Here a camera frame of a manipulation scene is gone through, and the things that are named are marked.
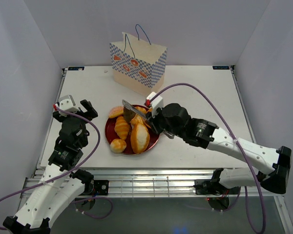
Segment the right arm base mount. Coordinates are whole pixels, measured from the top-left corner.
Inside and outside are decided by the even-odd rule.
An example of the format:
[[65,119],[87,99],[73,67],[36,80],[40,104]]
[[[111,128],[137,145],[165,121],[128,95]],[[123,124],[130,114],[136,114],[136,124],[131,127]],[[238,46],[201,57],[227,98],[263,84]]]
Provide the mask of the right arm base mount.
[[237,195],[240,188],[226,188],[219,183],[218,179],[194,181],[195,193],[197,195]]

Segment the metal serving tongs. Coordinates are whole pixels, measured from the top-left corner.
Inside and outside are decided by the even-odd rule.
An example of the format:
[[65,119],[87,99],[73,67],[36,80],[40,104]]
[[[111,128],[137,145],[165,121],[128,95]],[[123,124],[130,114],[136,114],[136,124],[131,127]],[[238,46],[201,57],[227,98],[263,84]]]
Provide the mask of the metal serving tongs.
[[165,129],[160,129],[160,127],[156,127],[154,125],[152,114],[150,114],[150,115],[144,114],[143,112],[137,110],[133,105],[131,105],[129,102],[127,102],[124,99],[122,100],[122,105],[126,109],[128,109],[128,110],[134,112],[135,114],[137,114],[138,116],[140,116],[151,127],[151,129],[153,130],[153,132],[155,132],[156,134],[163,133],[168,138],[174,139],[174,135],[172,133],[169,133]]

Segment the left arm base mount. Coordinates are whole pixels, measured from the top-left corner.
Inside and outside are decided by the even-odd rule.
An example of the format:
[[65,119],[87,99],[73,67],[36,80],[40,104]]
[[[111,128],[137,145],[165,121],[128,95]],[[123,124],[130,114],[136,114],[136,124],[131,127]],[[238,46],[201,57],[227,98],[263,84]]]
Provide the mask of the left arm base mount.
[[90,180],[85,184],[82,195],[108,195],[109,180]]

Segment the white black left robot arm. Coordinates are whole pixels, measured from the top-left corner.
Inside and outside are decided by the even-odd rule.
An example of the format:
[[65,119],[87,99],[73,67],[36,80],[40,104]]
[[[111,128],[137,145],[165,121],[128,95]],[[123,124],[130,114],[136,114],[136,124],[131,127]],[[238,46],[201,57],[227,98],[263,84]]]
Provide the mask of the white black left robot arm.
[[26,203],[3,226],[12,234],[48,234],[63,210],[78,195],[94,189],[93,175],[76,165],[88,145],[86,124],[98,116],[92,104],[82,100],[86,109],[77,108],[71,95],[54,104],[53,118],[62,124],[48,165]]

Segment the small round bread roll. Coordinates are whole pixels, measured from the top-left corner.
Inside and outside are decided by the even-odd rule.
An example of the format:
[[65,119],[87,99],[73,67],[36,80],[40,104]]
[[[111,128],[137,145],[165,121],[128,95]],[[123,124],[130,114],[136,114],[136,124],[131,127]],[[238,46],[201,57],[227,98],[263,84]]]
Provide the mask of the small round bread roll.
[[126,149],[126,147],[126,142],[119,138],[112,140],[110,144],[111,151],[117,154],[122,153]]

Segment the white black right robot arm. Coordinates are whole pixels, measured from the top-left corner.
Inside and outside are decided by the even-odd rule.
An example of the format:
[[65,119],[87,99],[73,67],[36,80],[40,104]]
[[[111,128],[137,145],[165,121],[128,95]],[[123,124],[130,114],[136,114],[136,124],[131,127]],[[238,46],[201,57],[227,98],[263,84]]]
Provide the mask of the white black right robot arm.
[[147,123],[155,133],[179,137],[190,146],[220,152],[250,164],[246,168],[215,169],[210,180],[195,185],[198,193],[220,195],[237,187],[260,185],[269,192],[285,194],[291,168],[290,148],[267,148],[242,138],[234,139],[215,123],[192,118],[177,103],[164,106],[147,100],[145,105],[151,111],[146,115]]

